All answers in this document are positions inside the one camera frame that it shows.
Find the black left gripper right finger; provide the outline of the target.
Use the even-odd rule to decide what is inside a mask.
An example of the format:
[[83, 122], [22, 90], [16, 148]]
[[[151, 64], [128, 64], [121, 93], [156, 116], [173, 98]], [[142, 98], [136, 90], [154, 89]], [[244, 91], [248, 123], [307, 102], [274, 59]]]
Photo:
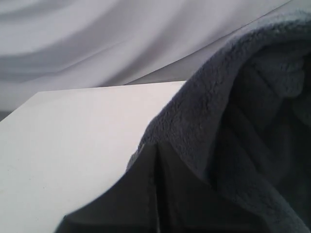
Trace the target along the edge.
[[163, 177], [168, 221], [172, 233], [256, 233], [257, 217], [217, 194], [200, 180], [169, 143], [159, 143], [158, 164]]

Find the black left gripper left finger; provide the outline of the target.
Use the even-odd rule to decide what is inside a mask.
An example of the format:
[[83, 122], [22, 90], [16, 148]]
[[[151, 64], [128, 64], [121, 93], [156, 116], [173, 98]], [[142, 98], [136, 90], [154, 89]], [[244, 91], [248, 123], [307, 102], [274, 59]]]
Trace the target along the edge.
[[104, 194], [66, 215], [57, 233], [155, 233], [156, 146], [143, 146], [128, 171]]

